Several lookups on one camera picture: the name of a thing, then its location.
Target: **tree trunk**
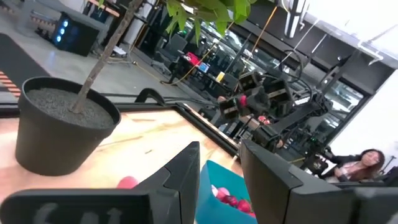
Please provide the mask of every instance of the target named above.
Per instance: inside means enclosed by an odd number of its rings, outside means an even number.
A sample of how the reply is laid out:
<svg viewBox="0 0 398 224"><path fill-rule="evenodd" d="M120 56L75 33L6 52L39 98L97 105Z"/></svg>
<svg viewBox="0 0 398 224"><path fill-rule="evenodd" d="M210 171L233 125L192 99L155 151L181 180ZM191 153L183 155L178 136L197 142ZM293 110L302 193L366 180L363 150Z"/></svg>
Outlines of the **tree trunk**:
<svg viewBox="0 0 398 224"><path fill-rule="evenodd" d="M83 104L86 100L87 93L90 90L91 86L94 83L94 80L97 78L100 71L104 68L109 56L111 56L114 46L118 43L120 37L123 35L124 31L129 26L132 18L134 17L134 13L141 5L142 0L132 0L129 3L128 10L123 17L119 27L116 29L115 33L112 35L111 39L109 40L107 46L105 47L104 52L102 53L101 57L99 58L97 64L93 67L90 74L88 75L83 87L81 88L77 99L73 105L70 107L70 111L73 113L80 113L83 109Z"/></svg>

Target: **computer tower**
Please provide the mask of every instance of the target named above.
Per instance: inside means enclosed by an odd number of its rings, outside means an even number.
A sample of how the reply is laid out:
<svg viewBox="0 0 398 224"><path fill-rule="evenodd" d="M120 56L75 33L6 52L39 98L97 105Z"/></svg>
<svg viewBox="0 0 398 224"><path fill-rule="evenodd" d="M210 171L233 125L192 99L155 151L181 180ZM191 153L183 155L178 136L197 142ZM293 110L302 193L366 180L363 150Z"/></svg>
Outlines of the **computer tower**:
<svg viewBox="0 0 398 224"><path fill-rule="evenodd" d="M51 36L51 41L59 50L86 57L93 47L98 34L99 30L62 12Z"/></svg>

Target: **green leaf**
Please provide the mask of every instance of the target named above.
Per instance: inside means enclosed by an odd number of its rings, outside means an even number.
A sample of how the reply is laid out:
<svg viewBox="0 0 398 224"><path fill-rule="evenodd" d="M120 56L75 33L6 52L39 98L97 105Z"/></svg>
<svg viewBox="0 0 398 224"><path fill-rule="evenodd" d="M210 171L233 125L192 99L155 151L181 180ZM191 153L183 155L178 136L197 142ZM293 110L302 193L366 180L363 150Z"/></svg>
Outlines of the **green leaf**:
<svg viewBox="0 0 398 224"><path fill-rule="evenodd" d="M178 26L180 28L180 31L184 30L186 21L187 21L187 12L185 12L185 9L181 7L178 12Z"/></svg>
<svg viewBox="0 0 398 224"><path fill-rule="evenodd" d="M251 12L251 5L248 4L248 5L246 6L246 18L249 17L250 12Z"/></svg>
<svg viewBox="0 0 398 224"><path fill-rule="evenodd" d="M175 0L167 1L167 12L169 12L169 16L176 16L181 7L180 3Z"/></svg>
<svg viewBox="0 0 398 224"><path fill-rule="evenodd" d="M227 23L224 21L216 21L217 32L224 37Z"/></svg>
<svg viewBox="0 0 398 224"><path fill-rule="evenodd" d="M207 21L207 22L213 22L213 21L217 20L217 15L214 12L214 10L209 10L204 7L199 7L195 11L195 15L197 17L199 17L200 19L203 19L204 21Z"/></svg>
<svg viewBox="0 0 398 224"><path fill-rule="evenodd" d="M200 39L200 21L199 21L199 19L195 19L194 26L195 26L196 42L197 42L197 45L199 45L199 39Z"/></svg>
<svg viewBox="0 0 398 224"><path fill-rule="evenodd" d="M217 21L223 21L223 22L229 22L231 21L231 18L228 14L228 9L226 6L219 7L214 10L216 16L217 16Z"/></svg>
<svg viewBox="0 0 398 224"><path fill-rule="evenodd" d="M238 15L237 17L235 17L234 22L235 22L236 24L240 24L240 23L242 23L243 21L245 21L247 18L248 18L247 16Z"/></svg>
<svg viewBox="0 0 398 224"><path fill-rule="evenodd" d="M247 1L245 0L235 0L235 11L234 13L243 15L243 16L248 16L246 14L246 3Z"/></svg>
<svg viewBox="0 0 398 224"><path fill-rule="evenodd" d="M220 0L226 7L233 7L235 5L235 0Z"/></svg>
<svg viewBox="0 0 398 224"><path fill-rule="evenodd" d="M173 16L173 19L172 19L171 23L170 23L169 26L166 28L166 32L168 32L169 34L171 34L172 31L174 30L175 26L177 25L177 21L178 21L178 16Z"/></svg>
<svg viewBox="0 0 398 224"><path fill-rule="evenodd" d="M215 10L224 5L220 0L197 0L197 3L201 4L203 7L209 10Z"/></svg>
<svg viewBox="0 0 398 224"><path fill-rule="evenodd" d="M200 7L201 4L197 3L195 0L184 0L184 5L189 7Z"/></svg>

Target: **black floor mat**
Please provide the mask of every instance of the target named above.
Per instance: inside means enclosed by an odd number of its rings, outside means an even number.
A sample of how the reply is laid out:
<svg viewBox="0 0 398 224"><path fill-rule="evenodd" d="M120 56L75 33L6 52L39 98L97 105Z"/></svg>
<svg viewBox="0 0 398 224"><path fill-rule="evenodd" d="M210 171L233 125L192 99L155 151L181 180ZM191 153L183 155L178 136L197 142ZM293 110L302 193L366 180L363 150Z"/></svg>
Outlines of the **black floor mat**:
<svg viewBox="0 0 398 224"><path fill-rule="evenodd" d="M0 71L4 72L19 89L29 78L50 76L6 34L0 34L0 49Z"/></svg>

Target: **long hair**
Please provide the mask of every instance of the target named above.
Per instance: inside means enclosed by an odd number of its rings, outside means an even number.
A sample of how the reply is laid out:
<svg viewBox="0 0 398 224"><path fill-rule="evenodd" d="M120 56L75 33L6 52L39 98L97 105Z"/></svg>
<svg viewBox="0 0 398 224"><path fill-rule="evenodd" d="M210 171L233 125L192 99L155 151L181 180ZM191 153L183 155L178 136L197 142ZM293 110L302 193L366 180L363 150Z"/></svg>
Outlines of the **long hair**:
<svg viewBox="0 0 398 224"><path fill-rule="evenodd" d="M386 161L386 157L384 156L384 154L381 151L379 151L377 149L368 149L368 150L363 151L361 153L361 155L358 156L358 158L360 158L359 161L368 152L377 152L379 154L379 162L377 164L374 164L373 166L356 171L349 178L350 181L360 181L360 180L364 180L364 179L372 179L372 178L376 177L377 173L381 170L381 167L384 165L384 162Z"/></svg>

